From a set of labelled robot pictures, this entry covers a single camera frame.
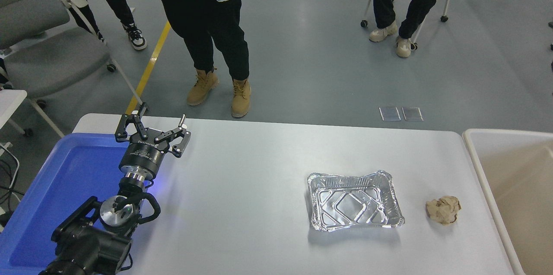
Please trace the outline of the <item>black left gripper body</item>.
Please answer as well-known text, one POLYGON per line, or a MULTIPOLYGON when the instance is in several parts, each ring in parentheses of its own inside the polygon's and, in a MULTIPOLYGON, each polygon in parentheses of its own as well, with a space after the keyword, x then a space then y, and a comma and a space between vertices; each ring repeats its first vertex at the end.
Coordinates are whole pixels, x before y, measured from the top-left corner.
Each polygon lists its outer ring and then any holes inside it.
POLYGON ((156 137, 164 132, 156 129, 146 129, 147 140, 142 140, 142 135, 138 132, 130 136, 130 145, 127 147, 119 169, 123 173, 130 171, 130 167, 138 167, 146 170, 147 177, 155 177, 163 161, 164 155, 168 152, 168 142, 162 141, 155 143, 156 137))

